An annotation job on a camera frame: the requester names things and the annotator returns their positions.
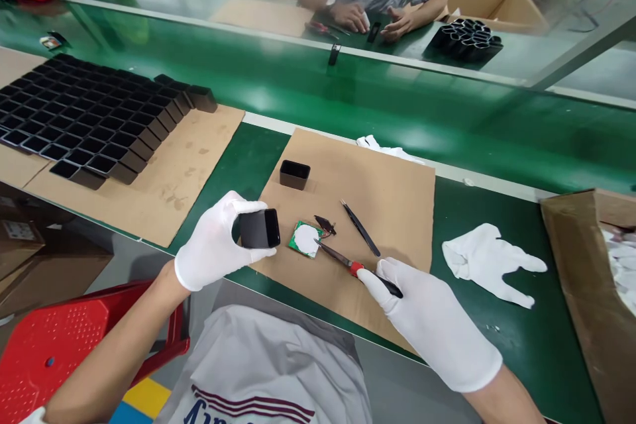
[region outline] hand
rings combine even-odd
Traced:
[[[393,43],[398,41],[405,33],[411,31],[413,28],[413,14],[393,7],[389,7],[388,13],[391,15],[393,23],[385,26],[380,34],[384,37],[384,41]]]
[[[453,391],[475,392],[502,367],[502,356],[477,329],[446,282],[395,258],[378,262],[376,273],[404,294],[394,297],[368,270],[358,278],[393,326]]]
[[[199,219],[188,242],[177,252],[174,271],[179,283],[191,292],[272,256],[275,248],[243,248],[232,239],[232,225],[241,213],[267,209],[264,202],[247,202],[230,191]]]
[[[336,3],[329,11],[338,25],[354,32],[366,33],[368,25],[364,19],[364,9],[359,3]]]

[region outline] open cardboard box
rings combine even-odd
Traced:
[[[549,25],[532,0],[449,0],[448,23],[481,20],[494,32],[543,34]]]
[[[636,197],[593,189],[552,197],[541,211],[563,294],[608,424],[636,415],[636,317],[616,292],[599,223],[632,229]]]

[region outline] cardboard sheet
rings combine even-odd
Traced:
[[[46,61],[42,56],[22,53],[0,46],[0,87],[4,87]],[[22,188],[44,169],[47,159],[28,156],[0,144],[0,181]]]
[[[25,191],[160,246],[169,246],[217,165],[244,111],[194,109],[177,125],[131,184],[107,180],[97,191],[49,172]]]
[[[310,10],[285,3],[228,0],[210,21],[300,38],[312,16]]]
[[[304,191],[280,185],[280,164],[292,160],[311,167]],[[287,247],[294,225],[319,215],[336,223],[337,235],[325,244],[375,270],[378,259],[349,219],[344,199],[380,249],[428,272],[433,237],[435,170],[296,129],[272,173],[261,200],[278,212],[281,245],[255,270],[350,319],[369,331],[415,352],[393,328],[362,282],[318,251],[314,260]]]

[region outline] cardboard box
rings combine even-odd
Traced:
[[[12,274],[21,264],[44,246],[44,239],[18,207],[5,201],[0,215],[0,280]]]
[[[451,23],[457,18],[481,20],[493,31],[543,34],[549,25],[532,0],[449,0]]]
[[[112,258],[112,254],[85,238],[66,231],[47,230],[48,241],[20,267],[11,280],[0,281],[0,354],[13,328],[36,308],[83,295]]]
[[[541,202],[563,294],[608,424],[636,415],[636,317],[616,292],[599,223],[633,229],[636,197],[593,189]]]

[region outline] white gloves pile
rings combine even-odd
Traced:
[[[450,389],[475,392],[493,380],[502,367],[502,355],[477,329],[446,282],[395,258],[380,260],[376,273],[397,285],[404,297],[391,295],[368,270],[359,270],[358,278],[396,330]]]
[[[617,227],[601,229],[608,246],[609,268],[616,292],[636,316],[636,234],[623,233]]]
[[[395,156],[402,159],[406,159],[411,162],[416,162],[418,164],[426,165],[424,161],[420,161],[419,159],[415,159],[413,156],[404,152],[402,148],[383,148],[380,147],[378,141],[373,137],[373,134],[370,136],[364,136],[356,140],[356,143],[365,149],[370,149],[378,152],[382,152],[384,154],[388,154],[389,156]]]
[[[275,248],[243,248],[232,239],[232,225],[241,213],[267,209],[264,202],[247,202],[230,191],[199,219],[188,242],[177,252],[174,270],[179,283],[198,292],[239,268],[272,256]]]
[[[546,264],[519,247],[501,240],[499,229],[482,224],[450,242],[442,244],[446,263],[457,278],[472,280],[497,298],[532,308],[534,298],[524,295],[503,280],[503,276],[522,267],[529,272],[545,272]]]

